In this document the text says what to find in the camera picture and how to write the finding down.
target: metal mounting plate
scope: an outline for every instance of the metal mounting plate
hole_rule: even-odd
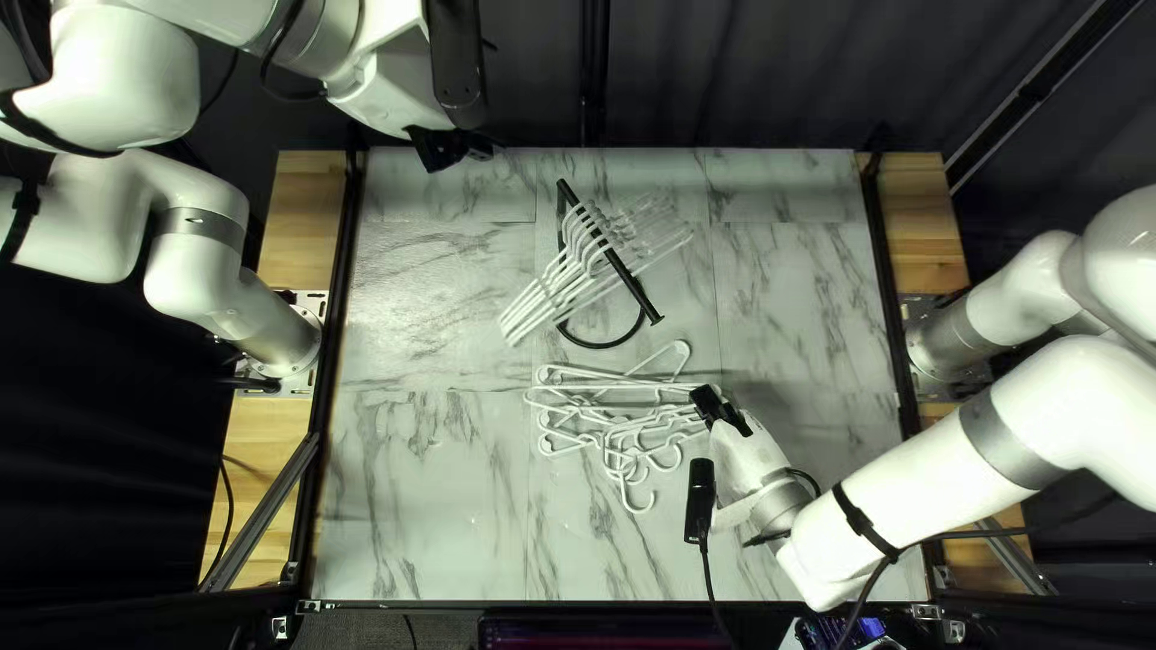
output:
[[[325,323],[328,316],[329,291],[289,289],[295,297],[292,308],[310,322],[316,322],[318,326]],[[245,357],[237,362],[234,369],[235,377],[264,378],[257,362]],[[238,389],[237,397],[260,398],[260,399],[312,399],[313,384],[317,383],[317,360],[303,368],[299,372],[281,378],[281,390],[275,393],[267,393],[255,389]]]
[[[899,313],[903,316],[904,330],[909,330],[911,324],[929,317],[929,315],[946,306],[944,296],[933,294],[899,294]],[[920,402],[959,402],[976,394],[991,384],[994,378],[992,370],[986,362],[977,363],[963,371],[966,379],[962,382],[940,382],[924,375],[911,367],[911,381],[914,383],[916,396]]]

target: marble tabletop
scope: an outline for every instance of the marble tabletop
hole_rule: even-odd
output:
[[[695,238],[640,280],[666,318],[610,350],[497,316],[557,252],[555,182],[605,212],[669,194]],[[754,413],[823,488],[899,443],[853,156],[842,150],[512,149],[428,175],[370,153],[320,505],[312,596],[371,600],[704,600],[682,541],[686,466],[632,515],[595,458],[547,460],[523,402],[557,362],[622,371],[682,339],[684,376]],[[571,319],[608,340],[625,289]],[[704,456],[705,440],[686,444]],[[711,544],[720,600],[799,600],[751,531]],[[918,548],[875,600],[922,600]]]

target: black curtain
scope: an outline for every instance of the black curtain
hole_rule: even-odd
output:
[[[231,396],[228,350],[144,303],[0,266],[0,605],[195,586]]]

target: black rod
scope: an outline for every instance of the black rod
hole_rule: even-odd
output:
[[[564,198],[571,207],[579,205],[578,195],[570,189],[570,184],[566,183],[565,178],[558,178],[558,198],[560,200]],[[580,208],[578,214],[584,214],[585,212],[586,208]],[[591,229],[591,234],[595,237],[602,236],[602,231],[598,228]],[[638,283],[638,279],[630,273],[630,269],[622,263],[622,258],[618,257],[613,246],[608,245],[603,254],[606,254],[606,259],[610,263],[610,266],[614,267],[614,272],[622,279],[622,283],[630,290],[630,295],[638,302],[638,306],[646,313],[646,318],[650,319],[651,325],[658,325],[658,322],[662,320],[664,317],[651,304],[650,298],[646,297],[646,291],[643,290],[643,286]]]

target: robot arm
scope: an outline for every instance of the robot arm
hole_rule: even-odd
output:
[[[0,179],[0,206],[12,206],[17,190],[20,182]],[[0,241],[22,237],[15,264],[119,282],[136,265],[153,212],[160,224],[144,297],[157,311],[232,342],[269,377],[303,370],[317,355],[317,328],[240,266],[249,201],[232,185],[143,150],[61,154],[38,195],[37,214],[15,232],[16,210],[0,212]]]
[[[1052,326],[1109,328],[1156,361],[1156,186],[1112,201],[1082,237],[1053,230],[1032,239],[999,273],[907,333],[920,372],[953,382],[959,371]]]
[[[52,77],[10,93],[0,138],[99,154],[166,142],[192,128],[200,102],[197,46],[180,28],[124,6],[74,0],[53,12],[51,31]]]
[[[736,494],[784,571],[816,611],[861,589],[884,557],[987,517],[1067,472],[1088,468],[1133,503],[1156,511],[1156,186],[1104,208],[1083,237],[1045,232],[996,275],[909,332],[912,363],[940,379],[1072,322],[1094,333],[1059,339],[926,431],[852,473],[833,493],[771,520],[790,498],[765,498],[762,479],[783,460],[755,460],[751,441],[712,429],[718,494]],[[728,504],[716,512],[716,522]],[[885,545],[852,527],[862,512]]]
[[[52,77],[25,88],[22,61],[3,61],[5,79],[25,82],[0,94],[0,138],[27,147],[99,156],[184,135],[197,121],[200,77],[197,46],[180,28],[259,57],[275,47],[273,62],[319,79],[331,103],[397,138],[409,139],[409,126],[453,128],[446,111],[462,126],[484,112],[480,45],[472,65],[438,59],[472,72],[443,73],[443,101],[435,95],[421,0],[69,0],[53,9]],[[460,40],[459,15],[476,28],[472,2],[431,9],[450,44]]]
[[[719,466],[712,527],[750,522],[807,604],[830,610],[862,588],[884,553],[852,529],[832,492],[807,503],[781,474],[786,459],[771,435],[747,421],[747,437],[726,422],[711,428]],[[1066,337],[840,486],[898,549],[999,512],[1077,468],[1156,511],[1154,431],[1156,368],[1110,341]]]

